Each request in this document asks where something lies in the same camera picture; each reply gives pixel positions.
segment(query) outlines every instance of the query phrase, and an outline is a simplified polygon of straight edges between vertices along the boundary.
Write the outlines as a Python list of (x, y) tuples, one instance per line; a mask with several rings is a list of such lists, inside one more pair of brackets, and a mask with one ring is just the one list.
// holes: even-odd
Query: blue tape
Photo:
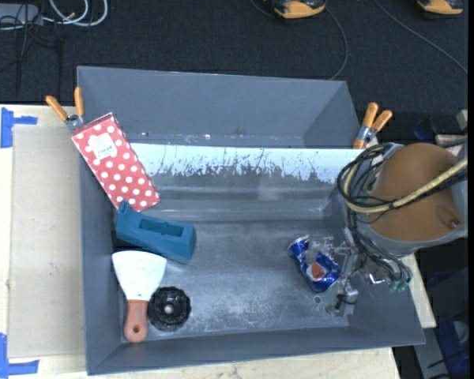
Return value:
[(13, 126), (17, 123), (36, 125), (37, 117), (14, 117), (14, 112), (2, 107), (2, 124), (0, 128), (0, 148), (10, 148), (13, 145)]
[(37, 373), (39, 360), (22, 363), (9, 363), (7, 359), (7, 336), (0, 333), (0, 379), (7, 379), (10, 375), (27, 375)]

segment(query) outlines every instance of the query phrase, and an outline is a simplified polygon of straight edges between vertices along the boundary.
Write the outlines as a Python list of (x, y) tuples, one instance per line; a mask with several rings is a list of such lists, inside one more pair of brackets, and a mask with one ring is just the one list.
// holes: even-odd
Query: yellow cable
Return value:
[[(417, 197), (423, 195), (424, 193), (434, 189), (436, 186), (441, 184), (441, 182), (444, 182), (447, 180), (449, 177), (455, 175), (458, 171), (460, 171), (462, 168), (467, 167), (467, 157), (465, 157), (463, 160), (446, 170), (444, 173), (439, 175), (438, 177), (434, 178), (432, 181), (427, 183), (426, 185), (422, 186), (421, 188), (417, 189), (416, 191), (410, 193), (409, 195), (406, 195), (405, 197), (402, 197), (401, 199), (397, 199), (391, 204), (387, 205), (377, 205), (374, 207), (370, 208), (365, 208), (363, 206), (358, 206), (354, 205), (350, 202), (346, 202), (346, 205), (352, 209), (355, 212), (359, 213), (377, 213), (377, 212), (386, 212), (389, 211), (392, 208), (399, 208), (400, 206), (406, 205), (411, 201), (414, 201)], [(344, 181), (344, 193), (349, 196), (349, 182), (353, 178), (353, 175), (356, 173), (356, 169), (358, 167), (358, 164), (352, 167), (352, 169), (348, 172), (348, 178)]]

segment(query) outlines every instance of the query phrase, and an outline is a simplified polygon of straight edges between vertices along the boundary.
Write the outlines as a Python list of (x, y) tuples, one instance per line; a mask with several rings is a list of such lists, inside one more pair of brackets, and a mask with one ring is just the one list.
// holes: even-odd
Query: blue foam block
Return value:
[(115, 231), (124, 242), (182, 264), (191, 259), (197, 242), (193, 226), (142, 215), (126, 201), (119, 206)]

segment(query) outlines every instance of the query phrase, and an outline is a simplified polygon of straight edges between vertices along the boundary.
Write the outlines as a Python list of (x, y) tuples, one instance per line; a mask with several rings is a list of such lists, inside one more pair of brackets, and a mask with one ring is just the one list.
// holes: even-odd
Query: black cable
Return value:
[(395, 18), (394, 16), (392, 16), (381, 4), (379, 4), (379, 2), (377, 0), (372, 0), (376, 6), (379, 7), (379, 9), (381, 9), (381, 11), (386, 14), (386, 16), (388, 16), (389, 18), (391, 18), (393, 21), (395, 21), (397, 24), (399, 24), (401, 27), (405, 28), (406, 30), (408, 30), (409, 32), (411, 32), (413, 35), (416, 35), (418, 38), (420, 38), (422, 41), (428, 43), (429, 45), (431, 45), (434, 49), (437, 49), (439, 52), (441, 52), (442, 54), (444, 54), (448, 59), (450, 59), (451, 61), (453, 61), (458, 67), (460, 67), (465, 74), (468, 74), (468, 71), (465, 67), (463, 67), (463, 65), (461, 63), (459, 63), (459, 61), (457, 61), (453, 56), (451, 56), (449, 53), (447, 53), (446, 51), (444, 51), (441, 47), (439, 47), (438, 45), (436, 45), (435, 43), (432, 43), (430, 40), (428, 40), (427, 38), (425, 38), (424, 36), (420, 35), (418, 32), (410, 29), (410, 27), (408, 27), (407, 25), (401, 23), (397, 18)]
[(338, 19), (335, 17), (332, 11), (328, 8), (328, 1), (329, 0), (325, 0), (325, 11), (332, 17), (336, 26), (339, 28), (340, 34), (342, 35), (342, 40), (344, 42), (344, 60), (342, 62), (342, 65), (340, 65), (339, 70), (336, 71), (335, 74), (331, 76), (331, 78), (329, 79), (329, 80), (333, 80), (339, 76), (340, 72), (342, 72), (343, 68), (346, 66), (346, 63), (348, 63), (349, 48), (348, 48), (348, 39), (346, 38), (346, 33), (344, 32), (344, 29), (342, 28), (342, 25), (340, 25), (340, 22), (338, 21)]
[[(257, 5), (254, 0), (249, 0), (251, 4), (260, 12), (265, 14), (268, 17), (275, 18), (276, 16), (272, 15), (271, 13), (266, 12), (263, 10), (259, 5)], [(328, 0), (325, 0), (325, 11), (332, 17), (333, 21), (335, 22), (336, 26), (339, 28), (340, 34), (342, 35), (342, 40), (344, 42), (344, 60), (342, 62), (342, 65), (340, 65), (339, 70), (335, 72), (334, 75), (332, 75), (328, 80), (333, 80), (336, 77), (340, 75), (346, 64), (348, 63), (348, 39), (346, 38), (346, 34), (344, 32), (344, 29), (342, 28), (342, 25), (340, 25), (340, 22), (338, 19), (335, 17), (335, 15), (326, 7), (328, 5)]]

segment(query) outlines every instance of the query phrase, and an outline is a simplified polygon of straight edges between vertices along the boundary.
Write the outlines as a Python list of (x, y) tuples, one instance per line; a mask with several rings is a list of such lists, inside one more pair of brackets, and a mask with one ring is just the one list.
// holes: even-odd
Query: white cable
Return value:
[(49, 0), (49, 3), (51, 4), (52, 9), (62, 18), (62, 20), (56, 21), (54, 18), (49, 18), (49, 17), (44, 17), (43, 19), (45, 21), (54, 22), (56, 24), (63, 24), (63, 25), (76, 24), (78, 21), (82, 21), (86, 17), (86, 14), (88, 14), (88, 10), (89, 10), (88, 0), (84, 0), (84, 2), (85, 2), (85, 11), (82, 13), (82, 15), (79, 18), (72, 19), (70, 16), (66, 17), (63, 15), (63, 13), (56, 6), (54, 0)]
[(108, 13), (108, 5), (107, 5), (107, 0), (102, 0), (103, 3), (103, 14), (102, 17), (100, 17), (97, 21), (94, 22), (77, 22), (74, 23), (74, 25), (78, 25), (79, 27), (94, 27), (95, 25), (100, 24), (103, 20), (106, 19), (107, 13)]

